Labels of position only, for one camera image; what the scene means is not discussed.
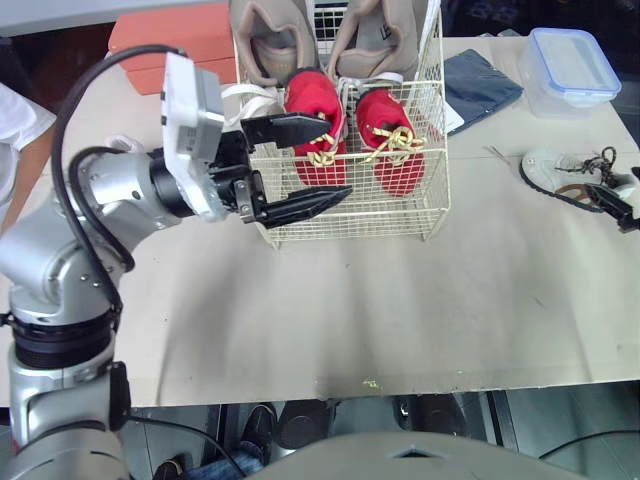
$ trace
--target white sleeve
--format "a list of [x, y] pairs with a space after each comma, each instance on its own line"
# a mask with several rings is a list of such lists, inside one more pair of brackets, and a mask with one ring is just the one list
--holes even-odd
[[42, 135], [56, 117], [0, 83], [0, 143], [20, 151]]

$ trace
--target tabletop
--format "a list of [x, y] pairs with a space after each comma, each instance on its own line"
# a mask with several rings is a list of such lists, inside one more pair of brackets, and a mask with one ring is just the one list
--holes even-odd
[[[448, 38], [520, 82], [523, 38]], [[87, 91], [66, 158], [124, 133], [161, 144], [158, 96], [119, 68]], [[134, 405], [451, 392], [640, 376], [640, 242], [612, 218], [535, 192], [529, 148], [640, 153], [609, 105], [579, 121], [534, 117], [526, 98], [449, 139], [452, 208], [434, 238], [293, 242], [274, 250], [239, 218], [186, 219], [135, 250], [120, 285], [116, 357]], [[488, 153], [494, 146], [505, 159]], [[49, 172], [25, 209], [51, 187]], [[6, 309], [9, 282], [0, 279]], [[0, 331], [4, 354], [9, 332]], [[8, 400], [0, 372], [0, 403]]]

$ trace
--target red shoe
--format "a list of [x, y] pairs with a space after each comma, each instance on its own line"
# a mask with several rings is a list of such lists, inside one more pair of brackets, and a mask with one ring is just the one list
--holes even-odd
[[[424, 156], [411, 155], [424, 141], [415, 131], [402, 105], [385, 88], [365, 93], [356, 106], [356, 124], [362, 141], [374, 150], [373, 173], [382, 188], [394, 197], [409, 195], [424, 176]], [[384, 156], [384, 152], [404, 151], [406, 155]]]
[[317, 70], [301, 70], [287, 84], [284, 108], [287, 112], [301, 112], [327, 120], [331, 123], [329, 133], [315, 140], [294, 147], [297, 157], [296, 170], [306, 185], [344, 185], [347, 181], [347, 166], [344, 159], [335, 155], [347, 152], [342, 139], [344, 111], [329, 78]]

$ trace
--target denim cloth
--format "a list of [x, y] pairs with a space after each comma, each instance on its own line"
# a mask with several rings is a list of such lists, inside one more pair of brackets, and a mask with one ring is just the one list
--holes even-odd
[[[247, 475], [262, 470], [262, 451], [251, 442], [240, 442], [231, 458]], [[223, 459], [183, 473], [180, 480], [240, 480], [240, 476], [229, 461]]]
[[475, 50], [466, 50], [444, 61], [447, 103], [464, 119], [455, 135], [515, 102], [522, 87], [496, 70]]

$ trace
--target blue container lid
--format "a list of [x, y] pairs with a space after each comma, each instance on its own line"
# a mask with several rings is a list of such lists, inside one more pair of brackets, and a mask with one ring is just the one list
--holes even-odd
[[559, 93], [613, 98], [620, 92], [620, 80], [589, 32], [534, 28], [530, 38], [542, 57], [551, 88]]

